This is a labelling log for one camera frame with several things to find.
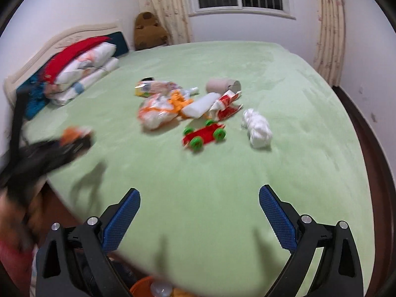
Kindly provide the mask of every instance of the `silver screw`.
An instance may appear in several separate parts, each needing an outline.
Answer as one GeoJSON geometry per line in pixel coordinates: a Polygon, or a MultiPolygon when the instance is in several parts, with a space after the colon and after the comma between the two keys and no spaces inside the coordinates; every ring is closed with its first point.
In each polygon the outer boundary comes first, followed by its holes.
{"type": "Polygon", "coordinates": [[[51,229],[56,231],[59,229],[61,225],[58,222],[55,222],[53,225],[51,225],[51,229]]]}
{"type": "Polygon", "coordinates": [[[302,220],[304,223],[311,223],[311,222],[312,222],[312,219],[311,219],[311,217],[310,217],[309,215],[303,215],[303,216],[301,217],[301,220],[302,220]]]}
{"type": "Polygon", "coordinates": [[[342,229],[348,229],[348,223],[346,223],[345,221],[341,221],[341,222],[340,222],[340,227],[341,227],[342,229]]]}
{"type": "Polygon", "coordinates": [[[95,225],[95,224],[98,223],[98,218],[97,218],[97,217],[90,217],[90,218],[87,220],[87,223],[88,223],[90,226],[93,226],[93,225],[95,225]]]}

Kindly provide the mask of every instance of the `window sill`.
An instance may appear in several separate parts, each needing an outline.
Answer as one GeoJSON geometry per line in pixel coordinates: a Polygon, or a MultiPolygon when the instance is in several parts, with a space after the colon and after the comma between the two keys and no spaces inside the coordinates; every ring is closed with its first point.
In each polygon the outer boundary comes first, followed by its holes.
{"type": "Polygon", "coordinates": [[[202,10],[202,11],[190,13],[189,17],[196,17],[196,16],[206,15],[206,14],[221,14],[221,13],[262,14],[262,15],[269,15],[269,16],[275,16],[275,17],[296,20],[296,17],[293,17],[291,14],[289,14],[285,11],[272,10],[272,9],[258,10],[258,8],[202,10]]]}

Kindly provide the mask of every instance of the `curtain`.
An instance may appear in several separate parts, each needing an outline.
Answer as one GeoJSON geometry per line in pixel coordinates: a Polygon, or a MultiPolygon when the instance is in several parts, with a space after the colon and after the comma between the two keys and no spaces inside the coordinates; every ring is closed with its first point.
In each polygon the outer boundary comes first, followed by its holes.
{"type": "Polygon", "coordinates": [[[315,70],[330,86],[339,86],[345,52],[345,19],[342,0],[319,0],[320,39],[315,70]]]}
{"type": "Polygon", "coordinates": [[[188,8],[185,0],[139,0],[140,12],[151,12],[170,34],[169,44],[191,42],[188,8]]]}

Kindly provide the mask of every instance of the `green mattress cover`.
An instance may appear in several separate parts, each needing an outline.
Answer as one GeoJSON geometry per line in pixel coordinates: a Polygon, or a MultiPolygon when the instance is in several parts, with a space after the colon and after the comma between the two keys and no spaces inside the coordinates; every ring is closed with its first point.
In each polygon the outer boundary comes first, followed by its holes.
{"type": "Polygon", "coordinates": [[[135,187],[141,207],[119,247],[122,256],[205,297],[264,296],[290,255],[258,203],[260,187],[270,184],[316,222],[349,223],[367,290],[374,227],[359,141],[336,95],[303,59],[272,43],[210,42],[132,52],[120,64],[68,105],[47,106],[25,130],[29,141],[70,125],[96,131],[85,157],[49,176],[72,213],[82,220],[100,215],[135,187]],[[143,98],[134,87],[145,77],[198,86],[201,94],[209,78],[239,80],[239,102],[270,123],[271,148],[250,147],[243,111],[225,121],[225,142],[198,154],[181,140],[187,125],[203,122],[175,120],[144,133],[137,120],[143,98]]]}

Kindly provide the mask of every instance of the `brown floor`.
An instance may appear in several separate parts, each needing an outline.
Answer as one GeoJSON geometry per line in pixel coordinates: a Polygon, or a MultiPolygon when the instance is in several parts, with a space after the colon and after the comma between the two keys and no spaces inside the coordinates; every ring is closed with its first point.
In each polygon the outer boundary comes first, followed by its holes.
{"type": "MultiPolygon", "coordinates": [[[[373,136],[368,135],[370,131],[364,125],[359,113],[351,108],[348,99],[345,98],[340,90],[335,90],[341,102],[347,109],[351,121],[355,127],[357,136],[362,147],[364,160],[366,163],[367,174],[369,178],[371,199],[373,202],[373,213],[375,223],[375,264],[373,276],[371,278],[369,290],[366,297],[374,296],[378,288],[384,283],[393,268],[393,227],[392,220],[393,212],[389,205],[389,182],[384,176],[383,157],[378,153],[378,148],[373,146],[373,136]]],[[[69,213],[69,211],[59,201],[57,196],[46,185],[43,191],[44,209],[45,209],[45,224],[41,234],[41,239],[44,240],[48,229],[54,222],[61,223],[64,227],[75,226],[78,221],[69,213]]],[[[144,276],[143,273],[137,271],[138,277],[144,276]]]]}

